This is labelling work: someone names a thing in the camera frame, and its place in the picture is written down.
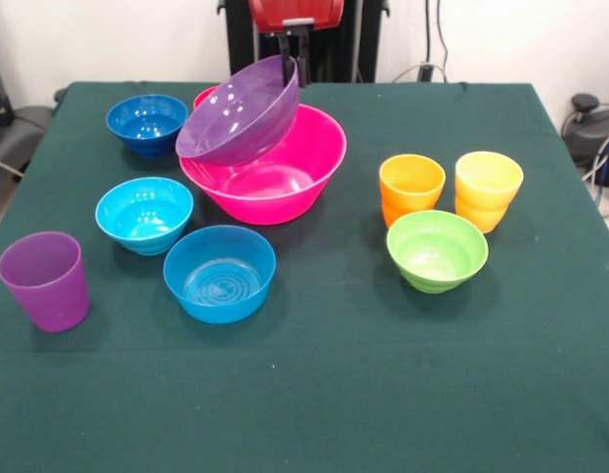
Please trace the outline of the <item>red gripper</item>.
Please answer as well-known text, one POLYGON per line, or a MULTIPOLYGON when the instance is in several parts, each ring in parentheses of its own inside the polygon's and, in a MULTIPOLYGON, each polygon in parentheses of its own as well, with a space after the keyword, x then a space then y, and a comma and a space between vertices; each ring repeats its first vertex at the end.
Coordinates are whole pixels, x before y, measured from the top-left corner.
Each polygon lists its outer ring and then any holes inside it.
MULTIPOLYGON (((295 26, 312 26, 315 30, 339 25, 343 0, 249 0, 251 16, 260 31, 282 31, 295 26)), ((299 86, 309 85, 308 30, 294 30, 299 40, 297 56, 299 86)), ((279 34, 283 81, 291 80, 291 52, 286 33, 279 34)))

